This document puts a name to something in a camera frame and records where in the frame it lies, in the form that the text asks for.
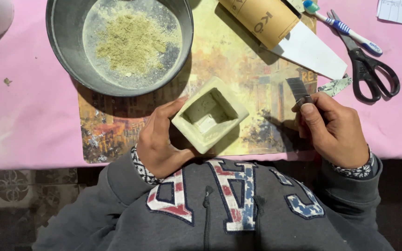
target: paint chip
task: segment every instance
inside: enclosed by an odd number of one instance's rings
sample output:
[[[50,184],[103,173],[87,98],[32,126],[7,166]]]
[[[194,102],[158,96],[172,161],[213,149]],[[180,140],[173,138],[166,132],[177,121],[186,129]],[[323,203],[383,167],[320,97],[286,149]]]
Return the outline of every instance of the paint chip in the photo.
[[[7,86],[10,86],[10,83],[12,83],[13,81],[8,80],[8,78],[4,79],[4,83],[7,84]]]

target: metal bowl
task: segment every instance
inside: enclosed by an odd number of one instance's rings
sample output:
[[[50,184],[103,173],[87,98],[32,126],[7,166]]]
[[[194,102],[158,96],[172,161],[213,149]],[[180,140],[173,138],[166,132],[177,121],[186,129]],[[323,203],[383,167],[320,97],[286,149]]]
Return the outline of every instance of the metal bowl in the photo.
[[[109,7],[115,2],[142,8],[147,11],[147,14],[153,11],[159,12],[162,9],[172,13],[173,19],[167,17],[165,20],[179,23],[182,43],[179,48],[167,50],[168,55],[165,55],[165,60],[170,63],[166,64],[164,69],[160,69],[158,73],[154,72],[152,76],[122,76],[121,78],[115,70],[102,72],[98,69],[101,64],[95,64],[93,60],[95,56],[87,49],[85,51],[85,20],[88,19],[88,13],[93,5]],[[161,6],[150,8],[150,4],[153,3]],[[158,0],[48,0],[46,26],[50,45],[65,70],[84,86],[111,96],[138,96],[152,92],[170,82],[185,64],[193,41],[193,16],[188,0],[159,0],[159,2]]]

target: person's right hand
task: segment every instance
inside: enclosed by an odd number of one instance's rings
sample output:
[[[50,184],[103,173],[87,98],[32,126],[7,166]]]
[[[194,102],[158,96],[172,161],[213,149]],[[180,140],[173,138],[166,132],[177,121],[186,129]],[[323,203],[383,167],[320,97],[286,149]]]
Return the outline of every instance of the person's right hand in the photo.
[[[358,112],[342,106],[324,92],[311,95],[314,104],[306,103],[301,109],[292,108],[301,138],[311,135],[316,151],[332,164],[352,169],[363,166],[369,159],[368,145],[362,134]],[[318,108],[323,111],[325,122]]]

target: sandpaper roll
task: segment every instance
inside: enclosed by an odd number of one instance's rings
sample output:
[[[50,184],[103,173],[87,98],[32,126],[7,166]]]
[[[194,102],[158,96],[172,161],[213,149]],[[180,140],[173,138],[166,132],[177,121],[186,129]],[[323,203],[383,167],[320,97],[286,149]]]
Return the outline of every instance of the sandpaper roll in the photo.
[[[270,50],[299,22],[299,18],[281,0],[219,2]]]

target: powder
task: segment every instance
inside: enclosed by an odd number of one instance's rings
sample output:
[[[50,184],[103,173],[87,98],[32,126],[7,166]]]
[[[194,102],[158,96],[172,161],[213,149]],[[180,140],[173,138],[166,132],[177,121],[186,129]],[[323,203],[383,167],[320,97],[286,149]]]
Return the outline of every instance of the powder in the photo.
[[[116,12],[97,35],[97,58],[106,58],[110,69],[123,75],[162,69],[159,55],[166,52],[167,43],[180,41],[177,33],[168,32],[145,12],[131,9]]]

